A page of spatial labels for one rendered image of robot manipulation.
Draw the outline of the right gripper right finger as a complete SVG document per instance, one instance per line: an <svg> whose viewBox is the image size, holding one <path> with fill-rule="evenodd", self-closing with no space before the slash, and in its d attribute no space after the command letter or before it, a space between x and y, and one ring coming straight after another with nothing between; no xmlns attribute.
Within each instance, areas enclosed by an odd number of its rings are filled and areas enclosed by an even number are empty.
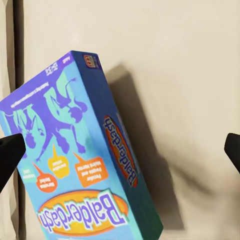
<svg viewBox="0 0 240 240"><path fill-rule="evenodd" d="M224 151L240 173L240 135L235 133L228 133Z"/></svg>

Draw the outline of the board game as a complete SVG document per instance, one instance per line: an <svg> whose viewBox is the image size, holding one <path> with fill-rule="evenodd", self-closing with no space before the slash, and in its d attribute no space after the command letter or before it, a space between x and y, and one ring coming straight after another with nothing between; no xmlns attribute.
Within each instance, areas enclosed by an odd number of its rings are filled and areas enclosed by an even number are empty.
<svg viewBox="0 0 240 240"><path fill-rule="evenodd" d="M97 53L71 50L0 101L46 240L159 240L164 226Z"/></svg>

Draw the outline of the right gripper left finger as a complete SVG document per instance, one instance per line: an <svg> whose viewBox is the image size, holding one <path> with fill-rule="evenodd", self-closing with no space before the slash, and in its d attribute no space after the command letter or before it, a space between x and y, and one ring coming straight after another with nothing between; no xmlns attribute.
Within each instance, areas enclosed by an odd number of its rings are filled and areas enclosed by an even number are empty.
<svg viewBox="0 0 240 240"><path fill-rule="evenodd" d="M21 133L0 138L0 193L26 152Z"/></svg>

